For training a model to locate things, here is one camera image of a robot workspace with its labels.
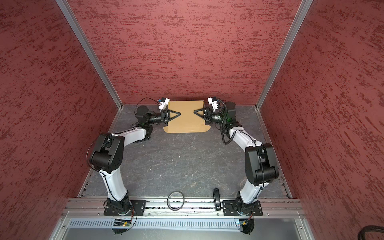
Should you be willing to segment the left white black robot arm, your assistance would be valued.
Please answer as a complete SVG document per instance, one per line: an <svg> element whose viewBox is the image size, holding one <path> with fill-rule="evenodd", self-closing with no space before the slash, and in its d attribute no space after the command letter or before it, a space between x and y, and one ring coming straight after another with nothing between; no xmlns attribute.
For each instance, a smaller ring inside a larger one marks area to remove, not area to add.
<svg viewBox="0 0 384 240"><path fill-rule="evenodd" d="M167 124L181 115L180 112L169 110L167 107L156 113L146 106L140 106L135 113L138 122L130 129L102 134L96 139L94 149L87 157L88 164L103 178L108 194L106 206L110 210L119 215L126 215L132 209L129 192L121 176L124 147L149 140L154 124Z"/></svg>

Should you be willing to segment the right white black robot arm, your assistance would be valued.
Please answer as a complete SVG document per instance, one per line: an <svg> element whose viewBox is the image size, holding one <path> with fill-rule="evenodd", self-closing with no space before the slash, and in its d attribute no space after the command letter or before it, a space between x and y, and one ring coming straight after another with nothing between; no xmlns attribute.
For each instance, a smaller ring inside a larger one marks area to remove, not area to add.
<svg viewBox="0 0 384 240"><path fill-rule="evenodd" d="M279 177L275 150L271 144L263 144L246 132L237 121L235 103L211 98L210 105L194 110L194 114L207 124L220 125L224 145L235 142L244 150L247 181L238 193L235 209L243 216L249 215L264 188Z"/></svg>

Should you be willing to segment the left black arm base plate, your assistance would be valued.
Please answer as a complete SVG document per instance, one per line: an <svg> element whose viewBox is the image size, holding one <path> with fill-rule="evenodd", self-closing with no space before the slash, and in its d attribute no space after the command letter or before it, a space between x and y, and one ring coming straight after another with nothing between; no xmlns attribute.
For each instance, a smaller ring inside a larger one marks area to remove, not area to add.
<svg viewBox="0 0 384 240"><path fill-rule="evenodd" d="M145 200L127 200L116 202L107 199L104 203L104 216L142 216L146 207Z"/></svg>

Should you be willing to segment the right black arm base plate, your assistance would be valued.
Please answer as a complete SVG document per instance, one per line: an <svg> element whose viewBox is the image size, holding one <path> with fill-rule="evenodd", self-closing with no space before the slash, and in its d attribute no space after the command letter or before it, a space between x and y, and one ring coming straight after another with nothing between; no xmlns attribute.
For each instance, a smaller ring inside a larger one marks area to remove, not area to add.
<svg viewBox="0 0 384 240"><path fill-rule="evenodd" d="M243 204L235 200L225 200L222 201L223 213L224 216L240 216L240 217L250 217L263 216L263 210L260 201L255 201L251 204Z"/></svg>

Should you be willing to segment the brown cardboard box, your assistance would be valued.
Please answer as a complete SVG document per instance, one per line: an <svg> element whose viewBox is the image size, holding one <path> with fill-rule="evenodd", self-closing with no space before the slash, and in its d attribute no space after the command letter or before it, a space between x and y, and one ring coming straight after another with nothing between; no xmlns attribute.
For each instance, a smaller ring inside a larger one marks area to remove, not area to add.
<svg viewBox="0 0 384 240"><path fill-rule="evenodd" d="M168 109L181 115L168 122L163 130L168 134L205 133L211 129L205 120L198 117L194 111L203 109L205 102L200 101L170 101Z"/></svg>

